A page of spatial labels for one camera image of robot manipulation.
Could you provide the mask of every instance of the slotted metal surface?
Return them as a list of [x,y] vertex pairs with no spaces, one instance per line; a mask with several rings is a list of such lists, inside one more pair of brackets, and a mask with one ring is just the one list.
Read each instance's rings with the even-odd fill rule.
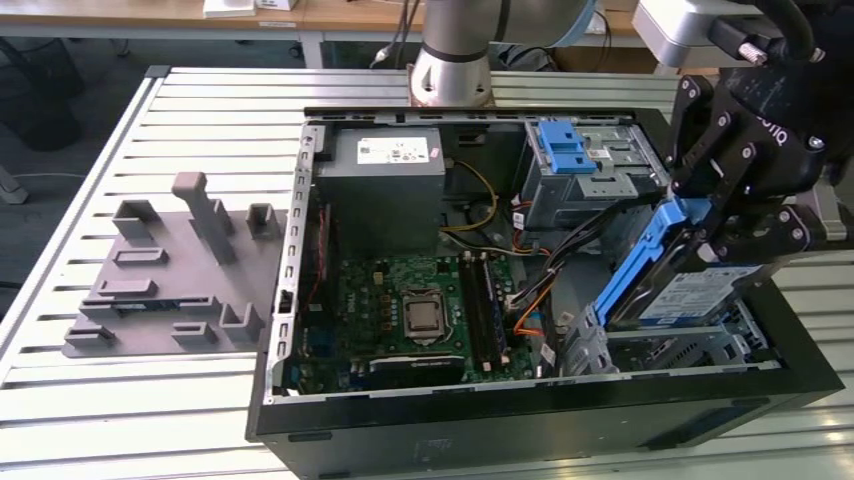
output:
[[[673,78],[496,74],[500,106],[648,107],[669,115]],[[66,359],[58,349],[95,278],[122,199],[184,210],[172,175],[201,170],[228,208],[286,208],[309,105],[405,105],[397,73],[185,69],[145,79],[0,327],[0,477],[290,478],[242,439],[252,354]],[[469,478],[852,478],[854,253],[776,280],[849,389],[687,450],[456,471]]]

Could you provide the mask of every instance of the yellow wire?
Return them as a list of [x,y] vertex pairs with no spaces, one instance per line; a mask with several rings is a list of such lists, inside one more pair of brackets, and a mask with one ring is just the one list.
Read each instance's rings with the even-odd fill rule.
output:
[[489,184],[488,180],[485,179],[485,177],[482,175],[480,175],[480,172],[477,172],[477,170],[474,170],[474,167],[468,165],[465,162],[454,160],[454,163],[458,163],[462,167],[465,167],[470,171],[470,173],[474,174],[477,179],[482,182],[482,185],[485,186],[485,189],[489,191],[489,199],[492,200],[492,208],[489,210],[489,214],[486,215],[486,217],[482,220],[480,220],[477,223],[472,223],[470,225],[457,225],[454,227],[441,227],[440,230],[442,232],[466,232],[469,230],[476,230],[477,228],[480,228],[482,225],[485,225],[486,223],[489,223],[492,221],[492,218],[494,218],[494,212],[497,212],[497,196],[494,195],[494,189],[492,188],[492,185]]

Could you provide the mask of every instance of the green circuit board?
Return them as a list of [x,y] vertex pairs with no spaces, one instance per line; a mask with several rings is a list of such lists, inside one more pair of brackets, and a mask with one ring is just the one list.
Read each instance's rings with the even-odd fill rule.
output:
[[[509,264],[502,256],[488,260],[496,295],[512,292]],[[441,338],[422,345],[406,337],[404,313],[406,297],[438,298],[444,309]],[[461,383],[480,383],[530,378],[526,343],[506,352],[509,363],[489,372],[474,368],[465,321],[457,257],[396,257],[374,260],[344,260],[337,284],[337,311],[333,333],[306,335],[308,350],[326,343],[324,359],[308,373],[308,390],[334,392],[358,390],[348,381],[366,362],[394,355],[454,355],[465,358]]]

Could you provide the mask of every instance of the open computer tower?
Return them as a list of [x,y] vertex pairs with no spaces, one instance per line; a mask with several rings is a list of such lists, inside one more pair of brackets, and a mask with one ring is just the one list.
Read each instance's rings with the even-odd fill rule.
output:
[[246,427],[300,478],[691,446],[841,388],[769,281],[701,326],[589,321],[643,202],[513,306],[568,232],[665,188],[657,111],[305,115]]

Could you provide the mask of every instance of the gray fixture base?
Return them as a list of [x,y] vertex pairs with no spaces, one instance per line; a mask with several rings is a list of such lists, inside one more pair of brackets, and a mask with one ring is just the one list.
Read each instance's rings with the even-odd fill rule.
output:
[[254,350],[272,313],[284,211],[254,204],[225,212],[208,202],[233,249],[226,264],[198,218],[157,213],[143,200],[121,203],[119,234],[65,335],[66,357]]

